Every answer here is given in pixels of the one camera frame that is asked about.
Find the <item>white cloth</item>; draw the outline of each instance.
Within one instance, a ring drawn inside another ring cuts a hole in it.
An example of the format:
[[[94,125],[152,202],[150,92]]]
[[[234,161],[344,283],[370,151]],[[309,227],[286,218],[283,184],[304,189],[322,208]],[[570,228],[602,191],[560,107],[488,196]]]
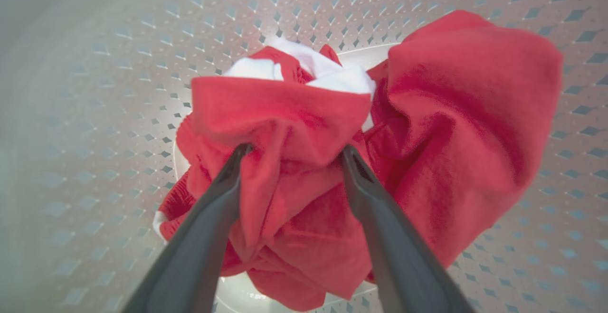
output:
[[[310,47],[289,42],[283,38],[272,40],[268,45],[295,57],[300,62],[302,69],[315,77],[315,80],[306,85],[337,92],[370,94],[370,99],[373,99],[376,83],[367,75],[363,67],[344,68]],[[280,64],[274,64],[269,59],[248,57],[237,61],[224,75],[228,77],[283,80]],[[367,131],[373,126],[371,114],[368,114],[361,129]]]
[[[154,213],[154,220],[152,220],[152,229],[154,229],[154,232],[156,232],[156,234],[159,235],[163,239],[165,244],[167,243],[167,241],[165,241],[165,237],[162,236],[161,224],[163,224],[164,222],[168,222],[168,221],[169,220],[167,219],[167,216],[163,212],[156,211]]]

